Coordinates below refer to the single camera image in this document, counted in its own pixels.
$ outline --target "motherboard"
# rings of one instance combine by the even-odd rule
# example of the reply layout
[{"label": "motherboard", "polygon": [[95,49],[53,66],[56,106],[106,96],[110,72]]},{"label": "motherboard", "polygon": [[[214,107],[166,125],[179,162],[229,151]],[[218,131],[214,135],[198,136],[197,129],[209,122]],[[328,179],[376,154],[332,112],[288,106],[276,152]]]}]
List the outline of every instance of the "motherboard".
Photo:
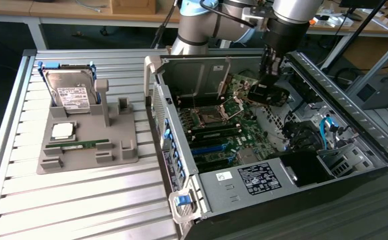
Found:
[{"label": "motherboard", "polygon": [[178,98],[178,114],[199,173],[250,164],[276,152],[248,99],[257,80],[233,75],[217,97]]}]

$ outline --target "gray floor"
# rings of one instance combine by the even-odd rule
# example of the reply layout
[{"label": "gray floor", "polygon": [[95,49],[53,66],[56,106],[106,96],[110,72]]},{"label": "gray floor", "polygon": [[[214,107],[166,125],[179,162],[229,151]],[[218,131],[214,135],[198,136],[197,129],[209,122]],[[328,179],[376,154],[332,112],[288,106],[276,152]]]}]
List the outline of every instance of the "gray floor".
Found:
[{"label": "gray floor", "polygon": [[[155,28],[108,26],[108,36],[99,32],[100,26],[44,24],[44,33],[49,49],[144,49],[150,47]],[[177,37],[177,29],[167,29],[162,45],[171,45]],[[309,35],[298,47],[314,62],[325,58],[329,50],[317,45],[321,36]],[[333,36],[325,36],[321,44],[327,45]],[[215,48],[218,42],[210,40],[209,47]],[[256,34],[246,45],[233,43],[231,48],[262,48],[261,34]],[[35,44],[29,31],[23,23],[0,22],[0,121],[4,114],[12,82],[16,75],[20,56],[24,49],[33,49]],[[344,59],[335,67],[352,65]]]}]

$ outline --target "hard drive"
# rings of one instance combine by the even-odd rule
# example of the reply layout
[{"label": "hard drive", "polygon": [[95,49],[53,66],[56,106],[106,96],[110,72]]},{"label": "hard drive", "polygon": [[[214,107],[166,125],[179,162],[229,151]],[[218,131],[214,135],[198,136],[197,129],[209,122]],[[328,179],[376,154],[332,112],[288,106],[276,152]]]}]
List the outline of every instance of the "hard drive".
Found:
[{"label": "hard drive", "polygon": [[52,105],[64,107],[68,114],[90,112],[90,105],[99,103],[94,89],[94,70],[88,65],[62,65],[40,69],[51,94]]}]

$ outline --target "aluminum profile table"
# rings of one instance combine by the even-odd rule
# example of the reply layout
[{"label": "aluminum profile table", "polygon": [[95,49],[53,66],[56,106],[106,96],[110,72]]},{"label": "aluminum profile table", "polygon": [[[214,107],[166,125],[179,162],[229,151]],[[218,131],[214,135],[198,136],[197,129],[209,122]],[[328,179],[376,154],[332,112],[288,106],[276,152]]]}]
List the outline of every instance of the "aluminum profile table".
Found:
[{"label": "aluminum profile table", "polygon": [[[242,50],[257,54],[260,50]],[[143,100],[143,61],[166,50],[24,51],[0,126],[0,240],[178,238]],[[237,53],[217,49],[210,53]],[[37,62],[88,64],[108,79],[108,102],[134,106],[139,162],[37,175],[49,93]]]}]

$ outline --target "warning label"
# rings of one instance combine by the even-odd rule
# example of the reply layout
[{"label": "warning label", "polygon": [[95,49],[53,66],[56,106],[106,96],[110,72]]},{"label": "warning label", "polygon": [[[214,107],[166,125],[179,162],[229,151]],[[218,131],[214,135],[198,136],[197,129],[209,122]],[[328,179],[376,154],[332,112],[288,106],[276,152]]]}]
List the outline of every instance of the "warning label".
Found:
[{"label": "warning label", "polygon": [[66,109],[90,108],[87,89],[84,87],[57,88],[63,107]]},{"label": "warning label", "polygon": [[268,163],[240,168],[238,173],[250,195],[281,188],[281,184]]}]

